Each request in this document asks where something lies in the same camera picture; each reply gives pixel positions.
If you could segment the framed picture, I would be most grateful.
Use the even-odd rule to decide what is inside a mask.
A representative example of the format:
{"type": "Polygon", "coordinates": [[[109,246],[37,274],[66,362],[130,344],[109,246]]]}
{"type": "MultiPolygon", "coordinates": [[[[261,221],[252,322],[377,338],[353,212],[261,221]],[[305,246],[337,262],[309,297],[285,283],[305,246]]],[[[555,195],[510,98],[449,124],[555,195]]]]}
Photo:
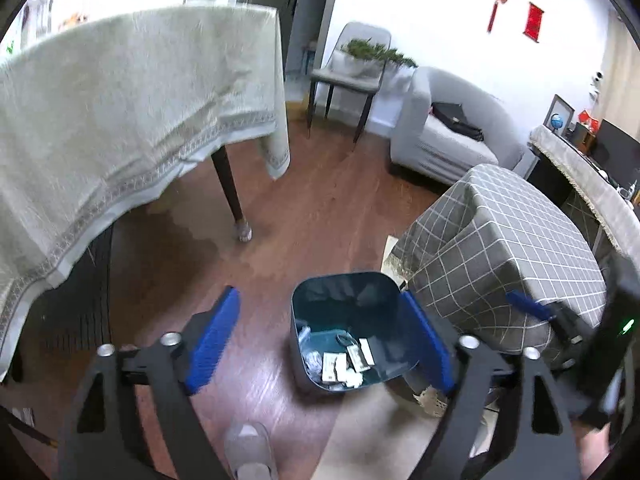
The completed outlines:
{"type": "Polygon", "coordinates": [[[557,136],[564,136],[573,117],[574,108],[556,94],[542,124],[557,136]]]}

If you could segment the black monitor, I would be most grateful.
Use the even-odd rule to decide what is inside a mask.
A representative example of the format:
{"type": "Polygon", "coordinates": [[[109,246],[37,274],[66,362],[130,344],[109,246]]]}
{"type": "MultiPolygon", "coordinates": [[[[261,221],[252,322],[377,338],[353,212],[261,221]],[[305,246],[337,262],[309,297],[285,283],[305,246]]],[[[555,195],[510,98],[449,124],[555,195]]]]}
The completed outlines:
{"type": "Polygon", "coordinates": [[[639,179],[639,142],[605,119],[596,134],[591,158],[623,188],[639,179]]]}

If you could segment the dark teal trash bin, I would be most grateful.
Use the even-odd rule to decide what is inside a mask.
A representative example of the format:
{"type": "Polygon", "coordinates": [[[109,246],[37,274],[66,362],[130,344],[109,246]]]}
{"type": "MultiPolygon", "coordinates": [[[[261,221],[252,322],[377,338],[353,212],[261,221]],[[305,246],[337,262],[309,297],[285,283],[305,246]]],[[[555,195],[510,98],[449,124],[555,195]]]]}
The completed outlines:
{"type": "Polygon", "coordinates": [[[373,365],[361,373],[357,389],[388,382],[418,364],[409,346],[409,318],[399,286],[375,271],[307,278],[291,297],[290,347],[296,386],[312,396],[350,390],[344,382],[318,382],[306,370],[303,356],[318,351],[346,354],[365,341],[373,365]]]}

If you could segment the small blue globe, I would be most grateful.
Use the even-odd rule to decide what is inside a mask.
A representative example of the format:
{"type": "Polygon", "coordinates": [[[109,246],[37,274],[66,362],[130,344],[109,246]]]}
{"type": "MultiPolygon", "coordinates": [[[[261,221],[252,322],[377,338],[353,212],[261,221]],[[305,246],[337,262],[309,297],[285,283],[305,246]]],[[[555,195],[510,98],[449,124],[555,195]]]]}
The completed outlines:
{"type": "Polygon", "coordinates": [[[558,113],[554,113],[548,120],[548,126],[553,133],[560,133],[564,128],[564,120],[558,113]]]}

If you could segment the black handbag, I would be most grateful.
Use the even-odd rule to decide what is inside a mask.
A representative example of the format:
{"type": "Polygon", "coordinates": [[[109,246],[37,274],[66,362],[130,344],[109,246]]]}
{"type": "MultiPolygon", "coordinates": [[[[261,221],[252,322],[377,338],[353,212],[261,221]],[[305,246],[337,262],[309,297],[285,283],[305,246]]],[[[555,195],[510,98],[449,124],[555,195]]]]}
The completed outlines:
{"type": "Polygon", "coordinates": [[[432,114],[454,133],[462,134],[477,142],[484,141],[483,130],[468,121],[461,104],[434,102],[432,114]]]}

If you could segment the dark wooden table leg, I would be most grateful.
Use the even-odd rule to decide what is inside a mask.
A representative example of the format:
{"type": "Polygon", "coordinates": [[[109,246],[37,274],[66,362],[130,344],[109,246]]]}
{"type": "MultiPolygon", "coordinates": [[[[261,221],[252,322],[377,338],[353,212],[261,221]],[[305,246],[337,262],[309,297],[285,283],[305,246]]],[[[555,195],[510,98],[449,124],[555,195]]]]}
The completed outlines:
{"type": "Polygon", "coordinates": [[[253,237],[253,231],[243,214],[226,148],[222,146],[210,158],[213,161],[222,192],[224,192],[224,197],[231,210],[236,238],[242,243],[248,243],[253,237]]]}

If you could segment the white shoe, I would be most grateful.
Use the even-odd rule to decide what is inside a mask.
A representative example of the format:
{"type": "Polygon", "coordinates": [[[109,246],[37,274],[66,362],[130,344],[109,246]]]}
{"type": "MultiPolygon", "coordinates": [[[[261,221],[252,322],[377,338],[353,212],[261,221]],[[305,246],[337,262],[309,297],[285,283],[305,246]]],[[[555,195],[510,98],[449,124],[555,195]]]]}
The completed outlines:
{"type": "Polygon", "coordinates": [[[224,436],[224,457],[236,480],[277,480],[269,434],[260,422],[238,422],[224,436]]]}

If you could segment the white potted green plant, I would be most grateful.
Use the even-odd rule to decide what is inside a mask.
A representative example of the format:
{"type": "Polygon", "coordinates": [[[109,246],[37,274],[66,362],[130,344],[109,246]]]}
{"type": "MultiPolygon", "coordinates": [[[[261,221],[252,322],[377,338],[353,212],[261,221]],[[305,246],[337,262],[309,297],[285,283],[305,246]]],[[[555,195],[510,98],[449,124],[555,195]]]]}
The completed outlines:
{"type": "Polygon", "coordinates": [[[375,44],[371,39],[351,39],[332,54],[329,68],[335,73],[355,77],[381,76],[387,66],[417,68],[412,58],[396,48],[375,44]]]}

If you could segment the silver foil ball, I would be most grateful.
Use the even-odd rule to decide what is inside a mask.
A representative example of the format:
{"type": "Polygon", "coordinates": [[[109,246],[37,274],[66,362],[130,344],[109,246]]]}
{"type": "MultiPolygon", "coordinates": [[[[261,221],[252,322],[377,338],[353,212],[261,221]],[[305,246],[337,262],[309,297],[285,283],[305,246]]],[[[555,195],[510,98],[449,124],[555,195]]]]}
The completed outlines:
{"type": "Polygon", "coordinates": [[[314,350],[307,352],[303,356],[305,370],[308,376],[318,382],[322,377],[323,370],[323,356],[320,352],[314,350]]]}

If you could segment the grey chair with black legs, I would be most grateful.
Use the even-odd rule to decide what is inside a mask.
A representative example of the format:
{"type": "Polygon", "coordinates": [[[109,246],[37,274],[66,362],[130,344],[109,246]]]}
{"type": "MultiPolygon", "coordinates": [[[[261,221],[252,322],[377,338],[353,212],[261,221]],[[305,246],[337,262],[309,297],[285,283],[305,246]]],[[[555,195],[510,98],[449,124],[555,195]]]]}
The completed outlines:
{"type": "Polygon", "coordinates": [[[329,87],[328,94],[326,95],[324,117],[328,117],[329,115],[333,93],[336,88],[347,90],[352,93],[362,94],[364,96],[364,104],[354,134],[354,143],[357,143],[363,133],[364,127],[367,125],[374,97],[378,94],[382,87],[385,70],[382,75],[378,77],[355,78],[335,73],[329,68],[329,62],[331,61],[333,52],[341,44],[346,44],[346,42],[349,42],[349,40],[355,38],[371,39],[375,44],[384,44],[384,46],[388,48],[390,47],[390,43],[392,42],[392,35],[388,30],[384,28],[374,27],[359,22],[347,23],[343,27],[340,36],[338,36],[337,38],[336,45],[331,52],[329,61],[325,66],[315,68],[310,74],[309,96],[306,110],[306,125],[307,129],[311,130],[312,122],[314,121],[314,112],[316,111],[318,84],[325,84],[329,87]]]}

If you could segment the grey checked tablecloth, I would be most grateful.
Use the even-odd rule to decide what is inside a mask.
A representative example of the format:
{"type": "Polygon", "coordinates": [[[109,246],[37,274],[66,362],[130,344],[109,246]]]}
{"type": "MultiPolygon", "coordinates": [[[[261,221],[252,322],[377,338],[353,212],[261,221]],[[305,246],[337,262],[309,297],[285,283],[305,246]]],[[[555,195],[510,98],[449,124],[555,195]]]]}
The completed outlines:
{"type": "Polygon", "coordinates": [[[560,344],[549,324],[512,307],[524,292],[561,301],[590,327],[600,324],[605,281],[574,222],[514,172],[478,165],[429,206],[387,259],[420,307],[462,333],[507,352],[538,349],[548,361],[560,344]]]}

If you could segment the beige lace desk cloth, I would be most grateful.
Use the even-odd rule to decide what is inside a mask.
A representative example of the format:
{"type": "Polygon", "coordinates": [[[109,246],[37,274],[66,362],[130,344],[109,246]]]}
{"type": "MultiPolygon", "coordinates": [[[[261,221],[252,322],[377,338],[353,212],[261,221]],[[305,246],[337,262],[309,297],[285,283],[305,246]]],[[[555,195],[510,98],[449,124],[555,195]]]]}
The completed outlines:
{"type": "Polygon", "coordinates": [[[545,126],[533,128],[529,144],[546,156],[567,178],[598,219],[612,246],[639,267],[639,219],[616,191],[590,165],[585,156],[545,126]]]}

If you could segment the beige patterned tablecloth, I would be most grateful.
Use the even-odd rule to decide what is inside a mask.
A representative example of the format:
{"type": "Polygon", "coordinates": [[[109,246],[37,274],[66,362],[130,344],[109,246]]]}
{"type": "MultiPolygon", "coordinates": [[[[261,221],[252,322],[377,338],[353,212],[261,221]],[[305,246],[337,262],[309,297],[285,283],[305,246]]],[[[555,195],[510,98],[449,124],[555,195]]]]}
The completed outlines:
{"type": "Polygon", "coordinates": [[[280,21],[266,6],[104,18],[1,66],[1,363],[32,303],[126,211],[233,143],[290,166],[280,21]]]}

